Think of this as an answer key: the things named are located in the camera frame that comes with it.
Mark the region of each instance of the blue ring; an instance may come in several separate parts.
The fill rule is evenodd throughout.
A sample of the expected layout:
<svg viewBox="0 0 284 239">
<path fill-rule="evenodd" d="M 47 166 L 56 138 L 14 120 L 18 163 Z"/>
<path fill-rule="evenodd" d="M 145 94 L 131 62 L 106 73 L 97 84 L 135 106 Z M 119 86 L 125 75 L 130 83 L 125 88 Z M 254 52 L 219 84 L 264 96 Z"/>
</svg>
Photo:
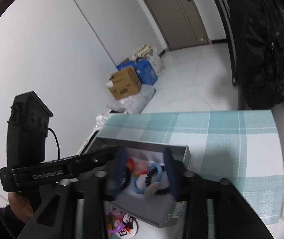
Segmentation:
<svg viewBox="0 0 284 239">
<path fill-rule="evenodd" d="M 150 169 L 154 167 L 157 169 L 157 175 L 154 177 L 154 182 L 160 182 L 162 179 L 162 167 L 158 163 L 149 163 Z M 132 191 L 134 191 L 136 194 L 144 194 L 145 192 L 145 189 L 140 189 L 137 186 L 137 177 L 132 177 L 130 186 Z"/>
</svg>

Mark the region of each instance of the table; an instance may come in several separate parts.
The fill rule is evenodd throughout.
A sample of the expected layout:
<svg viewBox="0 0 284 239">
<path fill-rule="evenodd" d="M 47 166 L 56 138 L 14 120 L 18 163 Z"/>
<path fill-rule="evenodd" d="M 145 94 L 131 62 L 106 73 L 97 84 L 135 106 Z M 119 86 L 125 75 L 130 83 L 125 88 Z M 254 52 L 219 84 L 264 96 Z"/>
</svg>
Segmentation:
<svg viewBox="0 0 284 239">
<path fill-rule="evenodd" d="M 203 178 L 230 179 L 275 236 L 284 191 L 280 140 L 271 111 L 180 112 L 113 115 L 101 138 L 188 145 Z M 139 222 L 135 239 L 180 238 L 175 227 Z M 209 234 L 213 224 L 209 218 Z"/>
</svg>

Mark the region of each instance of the silver bolt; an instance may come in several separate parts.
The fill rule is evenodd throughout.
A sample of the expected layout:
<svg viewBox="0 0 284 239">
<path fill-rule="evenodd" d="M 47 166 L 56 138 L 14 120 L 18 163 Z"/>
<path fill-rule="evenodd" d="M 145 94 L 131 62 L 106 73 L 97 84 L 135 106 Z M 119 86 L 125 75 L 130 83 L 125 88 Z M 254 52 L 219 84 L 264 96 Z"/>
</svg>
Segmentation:
<svg viewBox="0 0 284 239">
<path fill-rule="evenodd" d="M 71 181 L 69 179 L 62 179 L 59 181 L 59 184 L 62 186 L 68 186 L 71 184 Z"/>
<path fill-rule="evenodd" d="M 221 184 L 221 185 L 224 185 L 224 186 L 228 186 L 228 185 L 230 185 L 231 183 L 229 182 L 228 179 L 223 178 L 223 179 L 220 180 L 220 184 Z"/>
<path fill-rule="evenodd" d="M 193 172 L 193 171 L 185 171 L 183 173 L 183 175 L 184 175 L 184 177 L 191 178 L 191 177 L 195 176 L 195 172 Z"/>
<path fill-rule="evenodd" d="M 107 175 L 106 171 L 98 171 L 95 173 L 96 177 L 105 177 Z"/>
</svg>

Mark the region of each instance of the black bag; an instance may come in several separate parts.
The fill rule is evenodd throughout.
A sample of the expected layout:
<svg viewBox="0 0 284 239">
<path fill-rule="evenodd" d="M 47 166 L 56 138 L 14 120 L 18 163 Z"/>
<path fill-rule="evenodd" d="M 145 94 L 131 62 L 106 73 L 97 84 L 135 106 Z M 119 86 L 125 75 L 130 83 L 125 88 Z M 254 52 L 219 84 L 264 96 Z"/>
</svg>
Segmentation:
<svg viewBox="0 0 284 239">
<path fill-rule="evenodd" d="M 284 101 L 284 24 L 274 0 L 227 0 L 237 80 L 251 109 Z"/>
</svg>

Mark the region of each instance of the baseboard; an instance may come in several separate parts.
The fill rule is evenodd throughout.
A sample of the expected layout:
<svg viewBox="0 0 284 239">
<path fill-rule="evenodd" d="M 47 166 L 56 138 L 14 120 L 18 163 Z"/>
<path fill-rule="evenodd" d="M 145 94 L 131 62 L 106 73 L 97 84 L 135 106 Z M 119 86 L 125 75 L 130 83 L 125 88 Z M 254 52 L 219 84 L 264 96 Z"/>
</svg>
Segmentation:
<svg viewBox="0 0 284 239">
<path fill-rule="evenodd" d="M 158 56 L 159 57 L 163 57 L 163 55 L 166 53 L 166 49 L 163 49 L 163 51 L 160 53 L 160 54 L 158 54 Z"/>
<path fill-rule="evenodd" d="M 227 39 L 223 38 L 223 39 L 213 39 L 211 40 L 212 44 L 218 44 L 218 43 L 227 43 Z"/>
</svg>

